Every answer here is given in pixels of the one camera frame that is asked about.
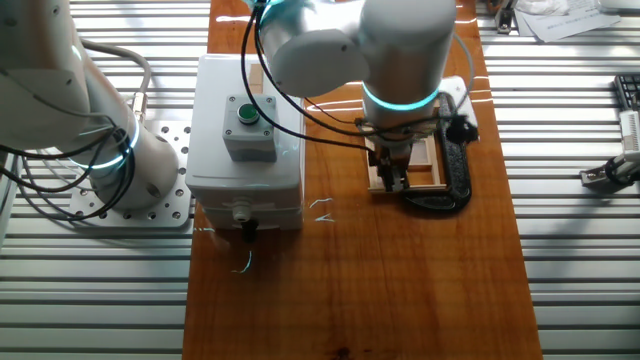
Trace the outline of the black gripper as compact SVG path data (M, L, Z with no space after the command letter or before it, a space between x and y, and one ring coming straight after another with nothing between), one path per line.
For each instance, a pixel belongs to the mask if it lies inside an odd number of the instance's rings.
M413 145L410 143L391 143L389 146L374 143L373 152L367 156L369 167L377 167L377 176L385 192L401 192L405 189L405 174L409 168ZM391 175L387 166L392 168Z

